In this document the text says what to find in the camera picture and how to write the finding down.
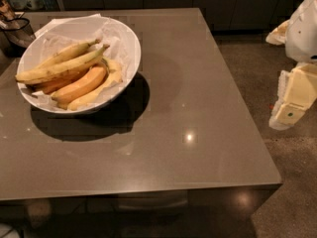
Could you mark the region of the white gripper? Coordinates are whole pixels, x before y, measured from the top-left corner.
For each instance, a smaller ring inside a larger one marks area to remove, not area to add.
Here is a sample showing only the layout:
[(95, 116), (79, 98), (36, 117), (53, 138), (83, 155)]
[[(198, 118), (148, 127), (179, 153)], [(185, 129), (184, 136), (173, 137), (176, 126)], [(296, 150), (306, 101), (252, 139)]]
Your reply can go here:
[(275, 130), (293, 127), (317, 99), (317, 0), (303, 0), (291, 17), (271, 31), (265, 41), (284, 45), (286, 55), (299, 62), (278, 79), (277, 101), (268, 125)]

